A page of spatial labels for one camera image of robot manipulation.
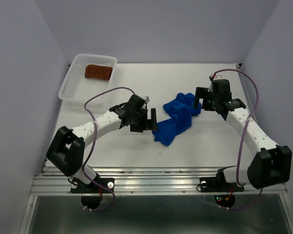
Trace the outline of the blue towel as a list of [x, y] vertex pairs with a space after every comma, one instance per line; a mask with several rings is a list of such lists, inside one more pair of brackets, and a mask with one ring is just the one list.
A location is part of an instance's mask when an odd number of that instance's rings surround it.
[[175, 137], [192, 126], [192, 118], [201, 113], [201, 104], [194, 108], [195, 95], [178, 93], [176, 98], [163, 105], [169, 118], [157, 123], [158, 129], [153, 131], [154, 141], [169, 146]]

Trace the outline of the brown towel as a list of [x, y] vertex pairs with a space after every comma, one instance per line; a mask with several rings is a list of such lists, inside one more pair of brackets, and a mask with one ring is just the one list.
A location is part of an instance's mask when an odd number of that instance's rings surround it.
[[99, 66], [89, 64], [86, 66], [84, 76], [85, 78], [93, 78], [99, 80], [110, 80], [113, 68], [109, 66]]

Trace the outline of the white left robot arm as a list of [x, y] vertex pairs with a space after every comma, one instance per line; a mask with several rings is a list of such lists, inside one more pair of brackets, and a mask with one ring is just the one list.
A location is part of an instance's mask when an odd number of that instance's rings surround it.
[[88, 192], [98, 189], [99, 175], [84, 162], [84, 150], [113, 131], [129, 126], [130, 131], [157, 130], [156, 109], [147, 108], [148, 100], [133, 94], [127, 102], [109, 108], [103, 115], [81, 126], [57, 130], [47, 150], [46, 158], [66, 177], [82, 183]]

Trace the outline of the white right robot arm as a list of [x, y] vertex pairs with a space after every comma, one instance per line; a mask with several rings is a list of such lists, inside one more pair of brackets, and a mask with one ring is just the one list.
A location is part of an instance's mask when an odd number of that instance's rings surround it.
[[286, 183], [290, 179], [292, 151], [288, 146], [280, 146], [266, 135], [250, 116], [242, 100], [232, 98], [230, 82], [227, 79], [211, 81], [208, 88], [197, 87], [194, 107], [215, 111], [241, 136], [241, 146], [246, 145], [252, 160], [248, 166], [237, 164], [218, 170], [215, 185], [226, 190], [232, 184], [242, 187], [250, 184], [256, 189]]

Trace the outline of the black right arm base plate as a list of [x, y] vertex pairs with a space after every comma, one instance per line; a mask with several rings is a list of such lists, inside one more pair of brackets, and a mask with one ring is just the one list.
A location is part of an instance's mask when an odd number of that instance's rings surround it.
[[200, 177], [196, 189], [203, 193], [243, 192], [244, 188], [228, 183], [222, 177]]

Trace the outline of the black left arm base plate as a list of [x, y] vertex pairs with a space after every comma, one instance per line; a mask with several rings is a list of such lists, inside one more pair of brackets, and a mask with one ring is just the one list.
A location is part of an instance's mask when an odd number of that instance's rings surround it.
[[[106, 194], [109, 193], [109, 191], [101, 188], [100, 186], [93, 184], [90, 182], [89, 184], [85, 184], [81, 182], [79, 179], [74, 178], [74, 177], [69, 177], [67, 181], [70, 183], [70, 192], [72, 194]], [[97, 177], [95, 178], [95, 181], [100, 184], [101, 186], [114, 191], [114, 184], [115, 180], [112, 177], [107, 177], [107, 178], [100, 178]]]

